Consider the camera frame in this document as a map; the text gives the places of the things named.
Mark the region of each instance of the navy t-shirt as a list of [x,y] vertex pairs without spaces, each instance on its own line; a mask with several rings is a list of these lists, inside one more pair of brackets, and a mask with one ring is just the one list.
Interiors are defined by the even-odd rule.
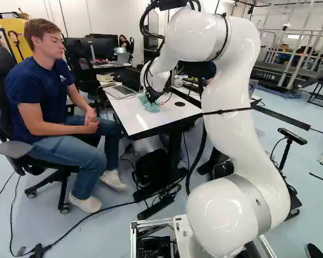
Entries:
[[33,57],[16,65],[5,79],[5,91],[11,106],[13,140],[32,144],[43,137],[32,135],[20,115],[19,103],[39,103],[43,120],[62,123],[67,115],[67,87],[74,83],[64,60],[56,60],[47,70]]

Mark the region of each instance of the gray floor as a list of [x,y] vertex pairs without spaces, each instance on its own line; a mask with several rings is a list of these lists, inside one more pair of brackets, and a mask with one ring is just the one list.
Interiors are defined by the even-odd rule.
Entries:
[[[263,97],[267,108],[299,119],[323,131],[323,108],[306,103],[308,94],[304,93],[303,99],[282,99],[262,91],[257,93]],[[313,242],[323,251],[323,182],[308,174],[313,172],[323,176],[323,167],[316,161],[323,152],[323,135],[314,131],[306,132],[256,111],[254,111],[254,119],[256,127],[262,131],[259,133],[262,135],[260,140],[266,151],[271,151],[275,142],[282,137],[277,132],[279,127],[286,127],[308,140],[305,146],[292,145],[284,168],[287,181],[298,190],[299,198],[304,205],[301,208],[301,214],[268,232],[267,239],[278,258],[305,258],[304,247],[308,242]],[[186,134],[191,160],[194,159],[198,149],[200,132],[201,121],[198,121],[195,129]],[[154,137],[136,142],[135,146],[143,154],[160,147],[160,142]],[[280,144],[275,151],[277,161],[281,158],[283,148],[284,144]],[[210,144],[207,144],[200,162],[208,158],[210,149]],[[13,169],[8,161],[0,156],[0,189],[12,172]],[[104,206],[132,200],[131,193],[134,191],[134,185],[129,177],[130,172],[128,164],[120,163],[120,173],[123,180],[129,184],[127,194],[115,193],[106,186],[98,185],[96,192],[102,198]],[[0,258],[10,257],[9,210],[17,178],[17,175],[12,178],[0,197]],[[55,210],[59,190],[56,184],[46,186],[36,199],[27,200],[23,195],[24,187],[38,179],[24,176],[20,180],[14,212],[13,250],[22,245],[31,247],[40,241],[48,244],[83,216],[76,209],[66,216],[60,215]],[[205,177],[194,173],[192,185],[194,187],[205,180]],[[185,212],[185,205],[186,194],[185,189],[182,188],[175,203],[155,214],[152,219],[182,214]],[[129,223],[135,220],[136,214],[144,208],[142,202],[99,214],[84,222],[61,243],[48,251],[45,257],[129,257]]]

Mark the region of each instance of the gray ring band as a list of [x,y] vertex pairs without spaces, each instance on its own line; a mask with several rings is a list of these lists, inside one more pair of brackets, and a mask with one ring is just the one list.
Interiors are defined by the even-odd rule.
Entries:
[[258,235],[267,232],[271,226],[271,215],[268,204],[261,193],[252,183],[240,175],[232,174],[225,178],[234,183],[250,200],[250,204],[257,218]]

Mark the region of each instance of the yellow poster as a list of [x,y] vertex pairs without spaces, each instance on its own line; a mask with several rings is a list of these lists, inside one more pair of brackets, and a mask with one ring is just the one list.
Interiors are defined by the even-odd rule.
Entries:
[[0,26],[5,29],[9,43],[18,63],[32,56],[32,51],[24,38],[25,19],[0,19]]

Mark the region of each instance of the white robotic arm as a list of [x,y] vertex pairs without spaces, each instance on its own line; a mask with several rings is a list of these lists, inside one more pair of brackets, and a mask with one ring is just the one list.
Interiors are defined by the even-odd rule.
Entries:
[[197,187],[187,201],[196,241],[212,257],[234,257],[290,210],[287,187],[257,139],[251,110],[246,110],[259,49],[259,34],[250,21],[185,6],[171,18],[160,56],[141,73],[143,86],[162,92],[168,71],[179,60],[213,60],[217,72],[202,94],[203,113],[239,110],[203,116],[210,141],[233,159],[235,171]]

